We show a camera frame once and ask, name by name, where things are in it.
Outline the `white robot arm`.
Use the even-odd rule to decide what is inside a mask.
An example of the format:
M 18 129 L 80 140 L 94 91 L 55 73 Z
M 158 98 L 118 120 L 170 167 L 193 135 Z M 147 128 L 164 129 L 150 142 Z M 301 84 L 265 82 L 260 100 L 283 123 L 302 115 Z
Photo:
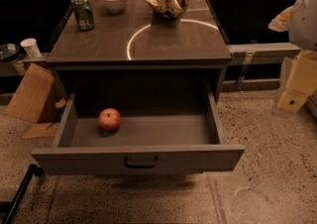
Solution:
M 296 114 L 317 90 L 317 0 L 296 0 L 278 14 L 268 27 L 288 31 L 289 41 L 300 53 L 282 63 L 272 113 L 283 118 Z

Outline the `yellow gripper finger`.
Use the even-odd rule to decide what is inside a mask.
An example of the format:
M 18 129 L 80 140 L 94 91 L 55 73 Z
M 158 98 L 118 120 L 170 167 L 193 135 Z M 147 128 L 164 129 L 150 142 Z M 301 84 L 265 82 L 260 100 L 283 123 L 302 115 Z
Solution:
M 281 65 L 279 89 L 271 112 L 276 116 L 296 114 L 317 90 L 317 52 L 301 51 L 286 57 Z

